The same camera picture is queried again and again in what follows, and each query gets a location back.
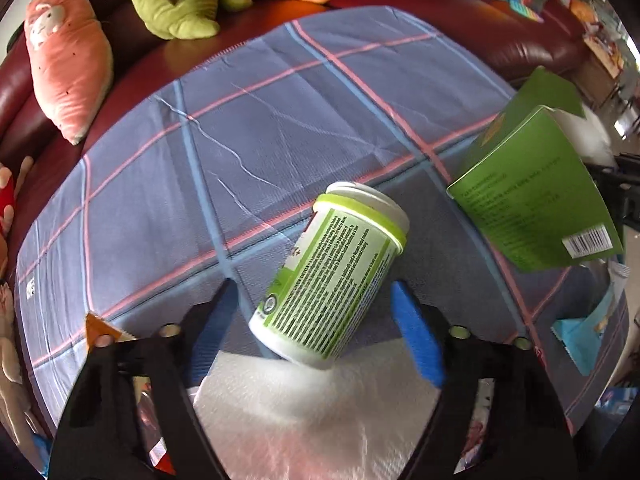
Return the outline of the grey plaid tablecloth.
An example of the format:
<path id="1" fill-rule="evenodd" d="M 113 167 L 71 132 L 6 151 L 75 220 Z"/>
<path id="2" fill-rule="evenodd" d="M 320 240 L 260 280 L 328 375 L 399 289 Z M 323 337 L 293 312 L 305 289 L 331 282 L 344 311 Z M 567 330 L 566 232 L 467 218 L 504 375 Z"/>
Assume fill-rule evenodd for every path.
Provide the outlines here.
<path id="1" fill-rule="evenodd" d="M 513 96 L 435 27 L 388 6 L 309 15 L 239 44 L 158 90 L 152 65 L 120 87 L 126 115 L 41 159 L 22 191 L 27 221 L 15 295 L 26 370 L 54 426 L 84 360 L 87 313 L 143 336 L 226 278 L 241 300 L 226 341 L 261 356 L 254 307 L 336 181 L 378 188 L 408 214 L 391 278 L 478 336 L 535 337 L 574 427 L 624 348 L 619 306 L 596 367 L 580 374 L 553 321 L 590 303 L 583 268 L 523 273 L 446 193 L 474 139 Z"/>

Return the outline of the yellow black snack bag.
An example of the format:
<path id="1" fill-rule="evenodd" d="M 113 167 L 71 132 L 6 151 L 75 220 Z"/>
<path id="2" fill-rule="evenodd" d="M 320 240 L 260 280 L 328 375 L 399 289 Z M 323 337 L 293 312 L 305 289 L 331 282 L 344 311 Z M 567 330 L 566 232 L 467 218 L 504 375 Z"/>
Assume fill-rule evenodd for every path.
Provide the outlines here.
<path id="1" fill-rule="evenodd" d="M 96 344 L 103 339 L 109 339 L 111 342 L 123 342 L 136 339 L 135 336 L 106 322 L 104 318 L 100 318 L 94 313 L 88 313 L 85 317 L 85 337 L 87 350 L 89 352 L 91 352 L 93 348 L 96 348 Z"/>

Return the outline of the pink carrot plush pillow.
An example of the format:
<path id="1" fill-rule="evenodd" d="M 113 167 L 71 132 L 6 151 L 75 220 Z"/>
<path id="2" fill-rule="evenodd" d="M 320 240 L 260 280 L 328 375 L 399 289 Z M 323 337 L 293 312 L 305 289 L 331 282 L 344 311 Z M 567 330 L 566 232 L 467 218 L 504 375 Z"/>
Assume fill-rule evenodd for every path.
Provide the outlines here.
<path id="1" fill-rule="evenodd" d="M 113 81 L 113 53 L 89 0 L 32 0 L 24 34 L 44 116 L 77 145 Z"/>

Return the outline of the white paper towel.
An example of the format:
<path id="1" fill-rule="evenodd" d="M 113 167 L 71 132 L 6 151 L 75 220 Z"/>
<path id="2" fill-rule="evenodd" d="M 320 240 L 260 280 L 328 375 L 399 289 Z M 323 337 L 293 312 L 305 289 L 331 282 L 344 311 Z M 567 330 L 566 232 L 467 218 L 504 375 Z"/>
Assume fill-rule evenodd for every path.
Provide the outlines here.
<path id="1" fill-rule="evenodd" d="M 395 339 L 329 370 L 221 352 L 194 408 L 232 479 L 396 479 L 438 397 Z"/>

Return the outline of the green white cylindrical canister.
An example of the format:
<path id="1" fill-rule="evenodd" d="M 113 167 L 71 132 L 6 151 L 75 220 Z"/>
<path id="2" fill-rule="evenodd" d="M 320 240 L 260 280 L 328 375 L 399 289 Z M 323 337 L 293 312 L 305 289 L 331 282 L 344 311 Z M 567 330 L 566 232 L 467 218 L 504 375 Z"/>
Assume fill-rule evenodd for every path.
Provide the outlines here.
<path id="1" fill-rule="evenodd" d="M 409 229 L 401 206 L 375 188 L 329 185 L 250 318 L 250 331 L 283 359 L 331 367 L 404 252 Z"/>

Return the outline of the dark red leather sofa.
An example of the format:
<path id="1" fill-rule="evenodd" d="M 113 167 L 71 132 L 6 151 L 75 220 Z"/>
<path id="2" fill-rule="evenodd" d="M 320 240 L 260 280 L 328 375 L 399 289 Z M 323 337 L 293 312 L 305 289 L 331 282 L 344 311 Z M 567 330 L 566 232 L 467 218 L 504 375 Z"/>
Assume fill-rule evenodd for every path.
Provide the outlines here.
<path id="1" fill-rule="evenodd" d="M 470 50 L 511 84 L 522 82 L 539 65 L 568 75 L 587 56 L 582 23 L 553 0 L 542 11 L 542 23 L 523 18 L 498 0 L 253 0 L 246 11 L 220 14 L 218 36 L 192 41 L 153 36 L 130 0 L 89 1 L 111 44 L 115 72 L 114 86 L 88 134 L 90 142 L 137 102 L 210 56 L 293 18 L 334 9 L 394 6 L 407 11 Z"/>

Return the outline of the light blue tissue pack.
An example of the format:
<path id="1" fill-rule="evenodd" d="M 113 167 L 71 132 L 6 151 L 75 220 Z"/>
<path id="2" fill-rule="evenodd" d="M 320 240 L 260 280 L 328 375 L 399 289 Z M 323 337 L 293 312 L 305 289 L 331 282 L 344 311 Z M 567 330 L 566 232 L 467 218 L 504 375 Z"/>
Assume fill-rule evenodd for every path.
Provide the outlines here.
<path id="1" fill-rule="evenodd" d="M 585 318 L 563 318 L 551 326 L 552 334 L 562 344 L 582 376 L 588 376 L 596 366 L 615 300 L 614 285 L 609 284 L 597 307 Z"/>

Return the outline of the green scallion pancake box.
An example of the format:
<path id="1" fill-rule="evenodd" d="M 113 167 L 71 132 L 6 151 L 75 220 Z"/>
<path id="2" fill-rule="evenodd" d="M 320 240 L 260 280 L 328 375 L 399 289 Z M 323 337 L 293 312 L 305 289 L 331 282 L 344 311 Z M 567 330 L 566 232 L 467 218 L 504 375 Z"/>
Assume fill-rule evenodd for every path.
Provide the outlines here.
<path id="1" fill-rule="evenodd" d="M 587 169 L 614 162 L 574 84 L 538 67 L 476 138 L 447 193 L 518 270 L 572 266 L 624 251 Z"/>

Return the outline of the beige rabbit plush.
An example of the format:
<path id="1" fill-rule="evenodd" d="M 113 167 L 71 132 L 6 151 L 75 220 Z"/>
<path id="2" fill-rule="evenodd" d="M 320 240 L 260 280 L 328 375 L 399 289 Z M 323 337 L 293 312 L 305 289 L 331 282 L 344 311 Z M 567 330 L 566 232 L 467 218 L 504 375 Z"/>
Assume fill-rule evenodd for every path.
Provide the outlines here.
<path id="1" fill-rule="evenodd" d="M 14 340 L 13 295 L 8 284 L 1 285 L 1 423 L 18 449 L 39 472 L 44 471 L 44 459 L 37 445 L 40 435 L 37 421 L 30 412 L 21 363 Z"/>

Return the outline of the wooden side table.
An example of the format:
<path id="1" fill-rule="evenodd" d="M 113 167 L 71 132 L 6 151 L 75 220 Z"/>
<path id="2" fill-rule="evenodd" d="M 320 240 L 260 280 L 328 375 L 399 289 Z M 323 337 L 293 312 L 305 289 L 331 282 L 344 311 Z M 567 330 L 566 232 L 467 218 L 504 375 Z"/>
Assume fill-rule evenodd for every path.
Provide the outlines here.
<path id="1" fill-rule="evenodd" d="M 593 38 L 585 36 L 587 56 L 570 74 L 570 80 L 593 108 L 601 107 L 614 96 L 620 79 L 620 66 L 608 50 Z"/>

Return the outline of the red plush doll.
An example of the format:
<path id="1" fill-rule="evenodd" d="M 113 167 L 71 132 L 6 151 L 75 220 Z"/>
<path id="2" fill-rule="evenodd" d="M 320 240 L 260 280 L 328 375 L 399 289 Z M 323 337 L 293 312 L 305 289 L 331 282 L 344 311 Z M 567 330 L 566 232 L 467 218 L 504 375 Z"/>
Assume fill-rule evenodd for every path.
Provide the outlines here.
<path id="1" fill-rule="evenodd" d="M 17 195 L 20 194 L 33 164 L 34 159 L 26 156 L 21 163 L 20 171 L 16 177 L 14 177 L 9 167 L 2 165 L 0 168 L 0 221 L 1 234 L 3 237 L 6 237 L 10 232 L 15 214 Z"/>

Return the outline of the red snack packet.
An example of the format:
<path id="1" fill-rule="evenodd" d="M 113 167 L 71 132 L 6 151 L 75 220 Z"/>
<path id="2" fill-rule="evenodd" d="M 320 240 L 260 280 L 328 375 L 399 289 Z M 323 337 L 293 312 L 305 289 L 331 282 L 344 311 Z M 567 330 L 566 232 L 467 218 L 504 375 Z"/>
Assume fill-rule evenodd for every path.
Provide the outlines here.
<path id="1" fill-rule="evenodd" d="M 134 384 L 138 422 L 145 452 L 154 468 L 174 476 L 176 472 L 167 453 L 165 440 L 157 419 L 151 381 L 147 377 L 134 376 L 132 383 Z"/>

